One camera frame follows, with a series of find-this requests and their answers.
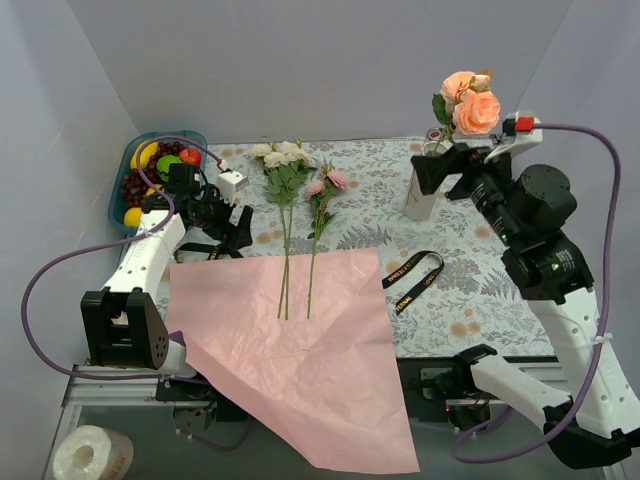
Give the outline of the orange rose flower stem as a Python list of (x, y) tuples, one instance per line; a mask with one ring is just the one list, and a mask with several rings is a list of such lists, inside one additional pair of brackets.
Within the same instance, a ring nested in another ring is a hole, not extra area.
[(431, 151), (436, 153), (444, 141), (463, 136), (488, 134), (499, 122), (501, 103), (492, 91), (492, 70), (457, 71), (446, 77), (432, 96), (432, 109), (439, 122), (439, 133)]

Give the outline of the pink rose flower stem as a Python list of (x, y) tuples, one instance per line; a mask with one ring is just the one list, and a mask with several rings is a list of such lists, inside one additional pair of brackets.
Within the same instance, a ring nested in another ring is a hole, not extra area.
[(332, 199), (348, 188), (348, 183), (349, 181), (342, 171), (337, 170), (332, 163), (325, 163), (322, 166), (320, 177), (312, 181), (306, 188), (306, 197), (309, 200), (313, 217), (311, 223), (312, 232), (308, 236), (308, 238), (313, 241), (313, 244), (307, 293), (307, 319), (311, 317), (312, 313), (312, 295), (317, 246), (322, 233), (334, 217), (334, 214), (329, 211), (329, 203)]

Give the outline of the purple pink wrapping paper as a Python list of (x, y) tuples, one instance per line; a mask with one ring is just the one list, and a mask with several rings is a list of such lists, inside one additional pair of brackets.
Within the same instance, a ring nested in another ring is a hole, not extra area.
[(176, 264), (166, 324), (190, 366), (311, 465), (418, 470), (375, 249)]

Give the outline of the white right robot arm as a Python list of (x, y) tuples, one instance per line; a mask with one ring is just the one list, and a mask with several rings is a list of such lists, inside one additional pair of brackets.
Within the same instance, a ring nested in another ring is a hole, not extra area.
[(550, 435), (550, 449), (569, 468), (610, 466), (629, 457), (639, 445), (639, 399), (598, 330), (604, 305), (586, 260), (562, 231), (577, 207), (569, 179), (544, 164), (514, 178), (510, 154), (466, 144), (438, 156), (414, 156), (411, 164), (424, 195), (459, 175), (448, 199), (471, 200), (505, 246), (505, 270), (548, 336), (567, 388), (544, 384), (488, 345), (458, 353), (451, 370), (429, 386), (501, 400)]

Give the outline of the white rose flower stem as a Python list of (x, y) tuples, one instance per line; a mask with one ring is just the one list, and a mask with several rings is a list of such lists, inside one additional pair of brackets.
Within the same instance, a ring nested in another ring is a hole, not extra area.
[(296, 189), (299, 161), (294, 158), (292, 149), (281, 151), (274, 144), (257, 144), (251, 148), (251, 157), (257, 160), (267, 176), (265, 187), (268, 200), (279, 209), (283, 230), (284, 267), (281, 293), (278, 306), (278, 318), (289, 319), (289, 273), (290, 273), (290, 227), (291, 219), (286, 212), (292, 213), (294, 191)]

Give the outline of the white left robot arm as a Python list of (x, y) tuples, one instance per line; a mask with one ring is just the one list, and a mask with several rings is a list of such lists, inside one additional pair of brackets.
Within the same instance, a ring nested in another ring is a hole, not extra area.
[(171, 338), (155, 299), (165, 267), (191, 227), (198, 227), (219, 243), (199, 252), (241, 256), (253, 243), (253, 209), (245, 206), (236, 223), (233, 207), (222, 201), (186, 207), (170, 214), (151, 210), (141, 217), (133, 240), (114, 274), (99, 291), (88, 291), (81, 313), (91, 363), (104, 367), (149, 369), (178, 378), (178, 387), (193, 400), (205, 398), (213, 386), (211, 373), (188, 365), (186, 347)]

